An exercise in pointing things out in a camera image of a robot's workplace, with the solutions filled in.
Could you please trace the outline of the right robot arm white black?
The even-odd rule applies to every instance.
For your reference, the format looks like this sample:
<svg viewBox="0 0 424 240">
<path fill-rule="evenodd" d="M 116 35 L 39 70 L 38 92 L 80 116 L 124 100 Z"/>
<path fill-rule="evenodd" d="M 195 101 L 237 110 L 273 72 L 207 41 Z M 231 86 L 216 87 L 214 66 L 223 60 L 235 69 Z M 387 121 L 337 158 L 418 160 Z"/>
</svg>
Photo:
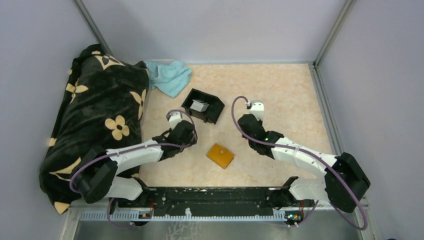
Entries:
<svg viewBox="0 0 424 240">
<path fill-rule="evenodd" d="M 352 213 L 371 182 L 353 155 L 326 154 L 294 142 L 282 133 L 263 127 L 264 103 L 248 101 L 247 114 L 232 120 L 251 149 L 259 155 L 293 164 L 315 176 L 314 179 L 290 177 L 279 189 L 287 206 L 302 200 L 326 201 L 345 213 Z"/>
</svg>

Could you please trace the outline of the tan leather card holder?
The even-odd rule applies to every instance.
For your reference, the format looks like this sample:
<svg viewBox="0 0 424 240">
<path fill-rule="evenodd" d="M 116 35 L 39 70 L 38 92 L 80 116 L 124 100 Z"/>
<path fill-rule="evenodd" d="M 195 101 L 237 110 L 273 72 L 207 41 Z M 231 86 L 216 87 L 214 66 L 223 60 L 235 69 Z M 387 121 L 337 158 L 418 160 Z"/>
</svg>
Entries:
<svg viewBox="0 0 424 240">
<path fill-rule="evenodd" d="M 223 169 L 226 169 L 235 157 L 226 147 L 217 143 L 210 148 L 206 156 Z"/>
</svg>

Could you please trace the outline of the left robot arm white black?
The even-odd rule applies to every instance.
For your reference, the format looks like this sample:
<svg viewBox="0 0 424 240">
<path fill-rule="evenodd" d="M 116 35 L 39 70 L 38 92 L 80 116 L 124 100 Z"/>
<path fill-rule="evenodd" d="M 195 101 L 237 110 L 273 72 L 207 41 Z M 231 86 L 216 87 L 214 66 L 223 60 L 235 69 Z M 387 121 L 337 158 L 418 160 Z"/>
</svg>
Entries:
<svg viewBox="0 0 424 240">
<path fill-rule="evenodd" d="M 149 203 L 148 187 L 133 177 L 120 174 L 147 163 L 173 158 L 197 143 L 196 126 L 181 110 L 170 110 L 166 118 L 170 128 L 143 143 L 116 149 L 92 148 L 71 172 L 69 188 L 87 204 L 104 198 L 125 199 L 138 207 Z"/>
</svg>

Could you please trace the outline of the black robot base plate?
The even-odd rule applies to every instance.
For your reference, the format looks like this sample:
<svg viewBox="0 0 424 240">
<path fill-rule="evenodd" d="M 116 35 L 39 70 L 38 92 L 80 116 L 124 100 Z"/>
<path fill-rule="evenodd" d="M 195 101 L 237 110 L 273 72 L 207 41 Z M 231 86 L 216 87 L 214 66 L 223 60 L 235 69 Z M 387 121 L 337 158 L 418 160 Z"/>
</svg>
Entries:
<svg viewBox="0 0 424 240">
<path fill-rule="evenodd" d="M 121 209 L 147 208 L 155 217 L 269 217 L 276 210 L 312 207 L 283 187 L 155 187 L 135 200 L 117 199 Z"/>
</svg>

